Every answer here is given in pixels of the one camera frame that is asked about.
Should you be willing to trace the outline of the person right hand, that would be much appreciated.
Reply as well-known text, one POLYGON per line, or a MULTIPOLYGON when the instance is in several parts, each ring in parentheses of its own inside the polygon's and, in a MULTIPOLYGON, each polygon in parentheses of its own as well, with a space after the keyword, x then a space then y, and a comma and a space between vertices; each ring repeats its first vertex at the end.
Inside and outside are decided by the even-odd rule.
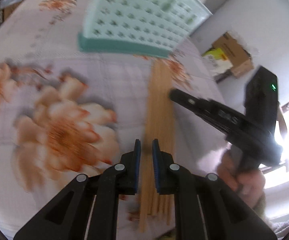
POLYGON ((217 174, 232 191, 237 192, 241 186, 240 198, 249 207, 255 208, 264 195, 265 177, 263 173, 257 169, 235 175, 235 171, 230 150, 226 150, 217 166, 217 174))

